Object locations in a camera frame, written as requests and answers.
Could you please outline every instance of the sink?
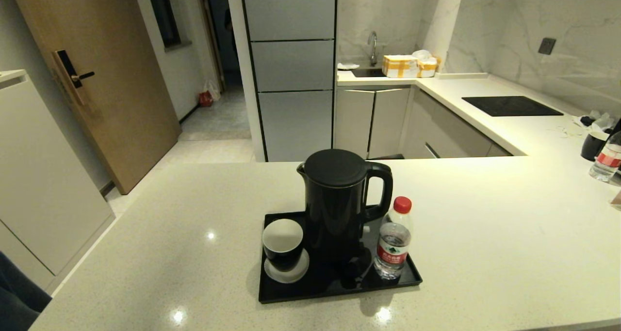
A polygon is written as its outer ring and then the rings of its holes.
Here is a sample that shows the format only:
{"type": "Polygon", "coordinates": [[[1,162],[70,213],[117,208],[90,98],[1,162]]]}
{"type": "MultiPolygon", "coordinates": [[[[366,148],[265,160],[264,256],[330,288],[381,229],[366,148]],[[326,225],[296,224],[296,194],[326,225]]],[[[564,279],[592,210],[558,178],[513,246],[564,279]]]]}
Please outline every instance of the sink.
{"type": "Polygon", "coordinates": [[[381,68],[353,69],[351,73],[355,77],[386,77],[381,68]]]}

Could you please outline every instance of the marble wall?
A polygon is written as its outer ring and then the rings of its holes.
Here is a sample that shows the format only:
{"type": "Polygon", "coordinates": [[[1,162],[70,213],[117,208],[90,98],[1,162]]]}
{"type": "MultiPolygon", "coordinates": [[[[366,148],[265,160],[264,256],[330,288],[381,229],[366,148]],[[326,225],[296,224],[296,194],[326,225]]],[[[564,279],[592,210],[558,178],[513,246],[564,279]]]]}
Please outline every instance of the marble wall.
{"type": "Polygon", "coordinates": [[[461,0],[444,72],[489,72],[515,0],[461,0]]]}
{"type": "Polygon", "coordinates": [[[490,72],[621,116],[620,41],[619,0],[462,0],[445,72],[490,72]],[[544,37],[552,55],[538,53],[544,37]]]}
{"type": "Polygon", "coordinates": [[[491,72],[621,116],[620,0],[516,0],[491,72]],[[556,39],[539,54],[543,37],[556,39]]]}
{"type": "Polygon", "coordinates": [[[415,50],[424,0],[339,0],[338,52],[341,63],[368,66],[371,31],[377,33],[377,58],[415,50]]]}
{"type": "Polygon", "coordinates": [[[444,71],[461,0],[425,0],[417,50],[425,49],[440,57],[439,71],[444,71]]]}

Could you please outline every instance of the cup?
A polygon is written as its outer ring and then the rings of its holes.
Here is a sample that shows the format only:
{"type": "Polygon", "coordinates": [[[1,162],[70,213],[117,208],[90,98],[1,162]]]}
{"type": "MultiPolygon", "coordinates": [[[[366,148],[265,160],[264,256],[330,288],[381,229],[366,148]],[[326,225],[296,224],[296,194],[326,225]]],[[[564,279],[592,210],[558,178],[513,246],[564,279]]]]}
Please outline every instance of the cup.
{"type": "Polygon", "coordinates": [[[294,220],[279,219],[263,230],[263,251],[280,271],[290,271],[300,260],[304,231],[294,220]]]}
{"type": "Polygon", "coordinates": [[[607,133],[595,131],[589,132],[586,139],[584,139],[583,149],[580,156],[589,161],[595,161],[596,156],[602,150],[602,147],[604,147],[606,139],[608,139],[607,133]]]}

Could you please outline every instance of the saucer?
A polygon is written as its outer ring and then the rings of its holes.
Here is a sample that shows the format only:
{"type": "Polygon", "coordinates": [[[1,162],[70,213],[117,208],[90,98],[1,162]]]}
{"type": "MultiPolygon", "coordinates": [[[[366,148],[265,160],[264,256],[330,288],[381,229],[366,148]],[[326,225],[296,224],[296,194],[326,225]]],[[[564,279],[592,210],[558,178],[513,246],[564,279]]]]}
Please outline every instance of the saucer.
{"type": "Polygon", "coordinates": [[[265,273],[268,274],[272,280],[282,284],[291,284],[304,277],[304,274],[306,274],[306,271],[309,269],[310,263],[311,259],[309,258],[309,253],[306,252],[305,249],[302,249],[300,260],[290,271],[280,271],[276,269],[268,259],[263,263],[263,269],[265,269],[265,273]]]}

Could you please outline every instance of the white cabinet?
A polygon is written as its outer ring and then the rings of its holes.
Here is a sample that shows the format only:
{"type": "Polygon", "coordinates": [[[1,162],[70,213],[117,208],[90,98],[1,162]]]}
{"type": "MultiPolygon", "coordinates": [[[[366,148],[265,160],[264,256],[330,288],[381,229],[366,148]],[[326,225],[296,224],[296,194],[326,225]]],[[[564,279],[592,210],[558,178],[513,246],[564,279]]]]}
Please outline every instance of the white cabinet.
{"type": "Polygon", "coordinates": [[[259,94],[268,161],[304,161],[330,149],[332,91],[259,94]]]}
{"type": "Polygon", "coordinates": [[[333,39],[335,0],[244,0],[251,41],[333,39]]]}
{"type": "Polygon", "coordinates": [[[403,154],[406,159],[510,156],[422,90],[413,97],[403,154]]]}
{"type": "Polygon", "coordinates": [[[369,143],[370,159],[399,154],[409,95],[409,87],[375,92],[369,143]]]}
{"type": "Polygon", "coordinates": [[[332,90],[334,41],[252,43],[258,92],[332,90]]]}
{"type": "MultiPolygon", "coordinates": [[[[112,210],[23,70],[0,76],[0,134],[0,220],[25,247],[11,258],[33,262],[21,255],[34,254],[60,276],[105,229],[112,210]]],[[[5,245],[11,243],[3,240],[0,250],[5,245]]],[[[31,266],[27,276],[46,279],[31,266]]]]}
{"type": "Polygon", "coordinates": [[[513,156],[510,152],[506,151],[496,143],[492,143],[492,147],[490,147],[490,151],[488,151],[488,156],[513,156]]]}
{"type": "Polygon", "coordinates": [[[439,103],[428,95],[415,90],[406,128],[403,156],[406,159],[433,159],[435,156],[426,146],[428,137],[433,133],[432,116],[439,103]]]}
{"type": "Polygon", "coordinates": [[[54,280],[54,275],[37,260],[33,254],[0,222],[0,251],[17,265],[38,287],[45,287],[54,280]]]}
{"type": "Polygon", "coordinates": [[[366,159],[375,91],[337,91],[334,147],[366,159]]]}

